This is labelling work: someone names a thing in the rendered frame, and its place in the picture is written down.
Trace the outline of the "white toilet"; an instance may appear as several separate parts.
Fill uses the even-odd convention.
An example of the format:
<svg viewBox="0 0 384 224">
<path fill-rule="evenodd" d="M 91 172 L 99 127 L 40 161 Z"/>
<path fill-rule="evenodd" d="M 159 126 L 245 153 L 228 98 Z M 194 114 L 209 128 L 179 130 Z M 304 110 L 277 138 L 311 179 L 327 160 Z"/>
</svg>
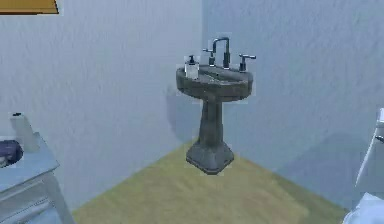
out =
<svg viewBox="0 0 384 224">
<path fill-rule="evenodd" d="M 355 187 L 362 197 L 340 224 L 384 224 L 384 108 L 378 111 Z"/>
</svg>

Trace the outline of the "dark navy cap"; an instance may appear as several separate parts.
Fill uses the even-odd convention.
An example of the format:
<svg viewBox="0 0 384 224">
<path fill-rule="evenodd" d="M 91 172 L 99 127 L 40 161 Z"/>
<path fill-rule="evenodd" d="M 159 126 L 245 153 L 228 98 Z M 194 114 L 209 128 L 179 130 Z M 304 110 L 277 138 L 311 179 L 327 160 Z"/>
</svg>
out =
<svg viewBox="0 0 384 224">
<path fill-rule="evenodd" d="M 0 141 L 0 168 L 18 162 L 22 156 L 22 147 L 16 140 Z"/>
</svg>

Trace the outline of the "orange framed wall picture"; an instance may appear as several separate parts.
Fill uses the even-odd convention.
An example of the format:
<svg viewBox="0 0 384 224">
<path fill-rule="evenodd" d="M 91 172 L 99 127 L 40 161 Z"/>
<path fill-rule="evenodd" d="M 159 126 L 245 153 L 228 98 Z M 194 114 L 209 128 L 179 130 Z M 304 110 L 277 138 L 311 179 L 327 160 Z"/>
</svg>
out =
<svg viewBox="0 0 384 224">
<path fill-rule="evenodd" d="M 0 15 L 58 14 L 56 0 L 0 0 Z"/>
</svg>

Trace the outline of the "pale blue side table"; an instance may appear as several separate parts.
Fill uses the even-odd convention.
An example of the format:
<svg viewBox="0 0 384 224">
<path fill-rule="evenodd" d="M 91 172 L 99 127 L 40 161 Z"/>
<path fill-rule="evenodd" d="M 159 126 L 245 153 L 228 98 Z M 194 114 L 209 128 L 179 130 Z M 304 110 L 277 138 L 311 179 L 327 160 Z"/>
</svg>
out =
<svg viewBox="0 0 384 224">
<path fill-rule="evenodd" d="M 0 224 L 76 224 L 54 171 L 59 167 L 39 132 L 40 150 L 0 168 Z"/>
</svg>

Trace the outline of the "dark metal sink faucet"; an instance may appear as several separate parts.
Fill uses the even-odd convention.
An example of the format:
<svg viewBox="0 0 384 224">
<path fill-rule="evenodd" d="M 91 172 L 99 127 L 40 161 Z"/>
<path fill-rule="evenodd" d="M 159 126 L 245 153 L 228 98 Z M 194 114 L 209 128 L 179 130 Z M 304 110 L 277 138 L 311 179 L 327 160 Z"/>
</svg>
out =
<svg viewBox="0 0 384 224">
<path fill-rule="evenodd" d="M 215 64 L 216 63 L 216 56 L 215 55 L 217 53 L 217 43 L 221 42 L 221 41 L 225 42 L 225 51 L 223 53 L 223 63 L 222 63 L 223 66 L 222 67 L 225 70 L 229 70 L 230 69 L 230 63 L 231 63 L 230 38 L 229 37 L 221 36 L 221 37 L 215 38 L 212 41 L 212 48 L 211 49 L 205 48 L 205 49 L 202 49 L 202 51 L 210 54 L 210 56 L 208 58 L 208 66 L 209 67 L 215 67 L 216 66 L 216 64 Z M 239 57 L 241 59 L 241 62 L 239 63 L 239 68 L 238 68 L 239 72 L 247 72 L 247 64 L 246 64 L 247 59 L 251 59 L 251 60 L 257 59 L 257 56 L 248 55 L 248 54 L 239 54 Z"/>
</svg>

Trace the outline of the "clear soap dispenser bottle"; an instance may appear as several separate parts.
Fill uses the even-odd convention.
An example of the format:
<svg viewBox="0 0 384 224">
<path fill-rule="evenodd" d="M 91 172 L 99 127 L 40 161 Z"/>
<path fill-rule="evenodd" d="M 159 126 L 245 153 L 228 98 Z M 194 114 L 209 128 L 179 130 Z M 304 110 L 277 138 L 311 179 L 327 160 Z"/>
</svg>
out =
<svg viewBox="0 0 384 224">
<path fill-rule="evenodd" d="M 189 55 L 184 66 L 185 74 L 188 78 L 197 79 L 199 71 L 199 63 L 195 60 L 193 55 Z"/>
</svg>

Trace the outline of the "dark grey pedestal sink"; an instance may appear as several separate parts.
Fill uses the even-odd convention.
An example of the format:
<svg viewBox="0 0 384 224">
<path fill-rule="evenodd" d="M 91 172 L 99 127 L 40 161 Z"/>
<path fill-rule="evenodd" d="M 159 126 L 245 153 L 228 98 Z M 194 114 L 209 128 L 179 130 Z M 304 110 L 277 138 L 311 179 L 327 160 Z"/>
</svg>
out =
<svg viewBox="0 0 384 224">
<path fill-rule="evenodd" d="M 239 69 L 201 65 L 193 79 L 176 69 L 177 89 L 203 102 L 199 135 L 186 152 L 186 161 L 208 175 L 220 173 L 234 160 L 223 139 L 222 104 L 246 99 L 252 93 L 254 76 Z"/>
</svg>

